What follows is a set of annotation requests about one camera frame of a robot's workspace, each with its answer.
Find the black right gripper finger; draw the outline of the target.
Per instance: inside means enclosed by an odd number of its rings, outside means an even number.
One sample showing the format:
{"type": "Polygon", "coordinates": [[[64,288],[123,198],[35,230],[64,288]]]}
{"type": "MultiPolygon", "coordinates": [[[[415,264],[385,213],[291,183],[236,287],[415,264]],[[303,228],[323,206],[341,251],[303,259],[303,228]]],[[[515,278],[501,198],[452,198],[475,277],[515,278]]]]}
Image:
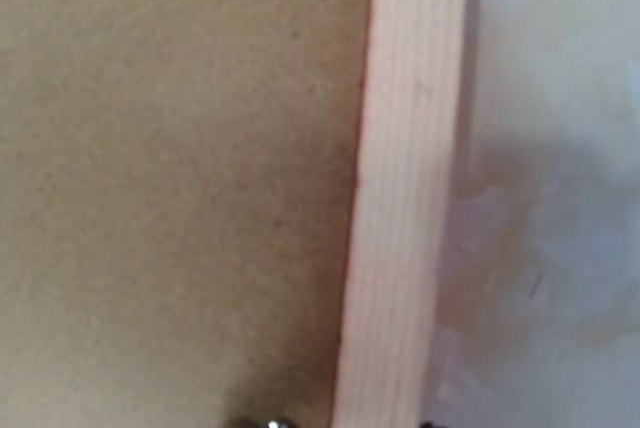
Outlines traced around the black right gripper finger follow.
{"type": "Polygon", "coordinates": [[[440,426],[432,421],[425,421],[419,425],[420,428],[445,428],[444,426],[440,426]]]}

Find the red wooden picture frame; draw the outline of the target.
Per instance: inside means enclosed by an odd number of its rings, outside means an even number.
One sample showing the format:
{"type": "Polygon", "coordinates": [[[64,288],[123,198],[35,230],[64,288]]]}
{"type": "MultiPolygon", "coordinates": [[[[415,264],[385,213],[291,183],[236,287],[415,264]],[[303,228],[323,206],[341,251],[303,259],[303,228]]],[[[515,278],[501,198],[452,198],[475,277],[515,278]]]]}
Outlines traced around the red wooden picture frame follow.
{"type": "Polygon", "coordinates": [[[415,427],[434,325],[466,0],[371,0],[331,423],[415,427]]]}

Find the brown cardboard backing board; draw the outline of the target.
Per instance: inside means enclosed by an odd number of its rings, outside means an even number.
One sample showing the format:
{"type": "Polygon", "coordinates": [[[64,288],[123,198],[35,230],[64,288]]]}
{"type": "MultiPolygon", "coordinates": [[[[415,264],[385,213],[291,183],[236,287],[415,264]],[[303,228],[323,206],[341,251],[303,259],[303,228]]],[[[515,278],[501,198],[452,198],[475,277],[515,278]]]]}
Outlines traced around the brown cardboard backing board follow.
{"type": "Polygon", "coordinates": [[[1,0],[1,423],[329,421],[367,0],[1,0]]]}

